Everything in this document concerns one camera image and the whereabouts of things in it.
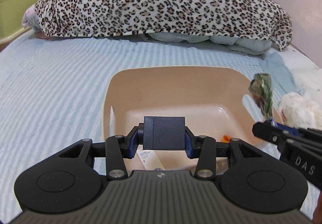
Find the white fluffy fabric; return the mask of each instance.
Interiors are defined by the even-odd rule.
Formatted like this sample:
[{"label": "white fluffy fabric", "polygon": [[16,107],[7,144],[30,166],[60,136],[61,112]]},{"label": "white fluffy fabric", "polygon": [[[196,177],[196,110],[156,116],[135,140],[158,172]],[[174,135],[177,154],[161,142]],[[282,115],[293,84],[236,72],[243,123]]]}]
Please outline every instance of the white fluffy fabric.
[{"label": "white fluffy fabric", "polygon": [[284,95],[279,112],[284,123],[290,127],[322,130],[320,106],[298,93],[291,92]]}]

